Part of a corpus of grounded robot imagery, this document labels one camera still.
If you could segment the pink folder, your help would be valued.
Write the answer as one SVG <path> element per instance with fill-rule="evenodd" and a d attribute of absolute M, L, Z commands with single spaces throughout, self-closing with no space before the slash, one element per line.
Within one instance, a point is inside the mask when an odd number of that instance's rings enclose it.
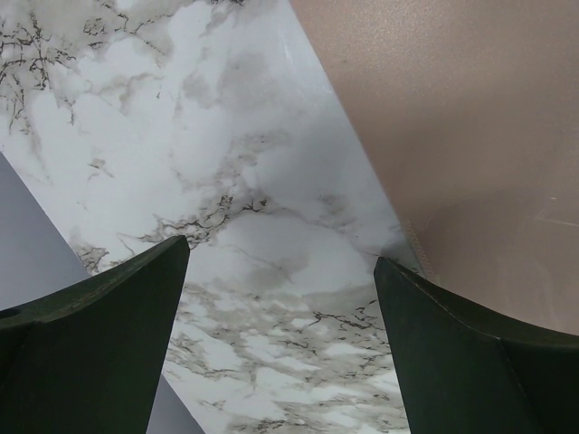
<path fill-rule="evenodd" d="M 424 275 L 578 330 L 578 4 L 296 1 Z"/>

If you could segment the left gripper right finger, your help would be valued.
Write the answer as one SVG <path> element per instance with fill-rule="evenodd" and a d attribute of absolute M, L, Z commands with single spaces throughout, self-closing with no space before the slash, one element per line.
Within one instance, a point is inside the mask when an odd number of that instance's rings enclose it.
<path fill-rule="evenodd" d="M 504 316 L 396 262 L 375 287 L 413 433 L 575 433 L 578 338 Z"/>

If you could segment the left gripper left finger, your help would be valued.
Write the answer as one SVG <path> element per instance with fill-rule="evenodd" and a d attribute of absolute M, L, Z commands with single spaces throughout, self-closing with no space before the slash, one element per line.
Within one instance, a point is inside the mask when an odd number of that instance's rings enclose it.
<path fill-rule="evenodd" d="M 190 250 L 171 237 L 1 314 L 4 433 L 143 433 Z"/>

